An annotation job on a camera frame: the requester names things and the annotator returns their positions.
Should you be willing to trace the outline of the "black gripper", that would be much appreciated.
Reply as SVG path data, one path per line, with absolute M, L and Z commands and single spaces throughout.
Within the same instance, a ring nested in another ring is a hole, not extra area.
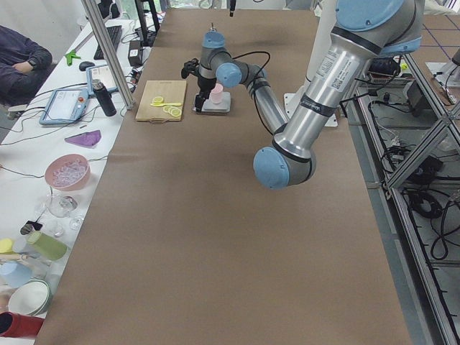
M 197 79 L 200 93 L 195 95 L 194 108 L 195 111 L 202 111 L 209 93 L 216 86 L 216 75 L 212 70 L 198 70 Z

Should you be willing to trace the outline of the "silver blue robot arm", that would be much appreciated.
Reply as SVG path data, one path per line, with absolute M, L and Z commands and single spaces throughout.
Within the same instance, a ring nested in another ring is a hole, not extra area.
M 292 115 L 279 105 L 263 68 L 233 58 L 216 30 L 205 33 L 201 58 L 185 63 L 181 75 L 198 79 L 197 112 L 217 83 L 245 86 L 273 134 L 272 144 L 254 156 L 255 176 L 269 189 L 301 184 L 315 172 L 313 143 L 370 61 L 420 47 L 424 7 L 424 1 L 337 1 L 331 44 Z

